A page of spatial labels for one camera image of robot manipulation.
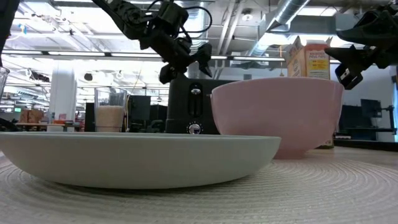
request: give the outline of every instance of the woven placemat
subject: woven placemat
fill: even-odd
[[[0,180],[0,223],[398,223],[398,171],[322,157],[204,187],[103,190],[40,180],[3,156]]]

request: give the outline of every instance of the cardboard box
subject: cardboard box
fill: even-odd
[[[32,110],[23,109],[21,112],[21,116],[19,118],[19,123],[39,124],[43,117],[44,117],[43,111],[36,109]]]
[[[303,46],[300,37],[297,37],[294,43],[286,48],[284,55],[287,76],[330,80],[330,56],[325,53],[327,47],[327,42],[317,40],[309,40],[307,45]]]

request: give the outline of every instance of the toaster dial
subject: toaster dial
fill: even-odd
[[[187,132],[188,132],[189,134],[201,134],[202,131],[203,131],[203,128],[202,128],[201,125],[198,124],[198,123],[192,122],[192,123],[190,123],[190,124],[187,126]]]

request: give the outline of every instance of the bowl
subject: bowl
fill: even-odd
[[[169,189],[238,179],[270,163],[279,143],[280,138],[264,136],[0,133],[0,150],[28,174],[110,189]]]
[[[218,131],[282,138],[274,159],[297,159],[332,138],[343,86],[318,78],[263,78],[225,84],[211,94]]]

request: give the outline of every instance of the black cable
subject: black cable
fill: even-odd
[[[148,6],[146,12],[148,12],[157,2],[160,2],[160,1],[163,1],[163,0],[155,0],[154,2],[152,2],[152,3]]]
[[[191,39],[191,37],[189,36],[189,33],[185,30],[184,26],[180,26],[180,27],[181,27],[182,32],[185,34],[185,37],[186,37],[190,42],[192,42],[192,39]]]
[[[211,16],[211,13],[210,13],[210,11],[209,11],[207,8],[201,7],[201,6],[192,6],[192,7],[186,7],[186,8],[184,8],[184,9],[185,9],[185,10],[190,10],[190,9],[201,9],[201,10],[204,10],[204,11],[209,15],[209,17],[210,17],[210,22],[209,22],[209,26],[206,27],[206,28],[204,28],[203,30],[198,30],[198,31],[186,31],[185,29],[183,29],[183,31],[180,32],[180,33],[200,34],[200,33],[206,32],[206,31],[208,31],[208,30],[210,29],[211,25],[213,24],[213,17]]]

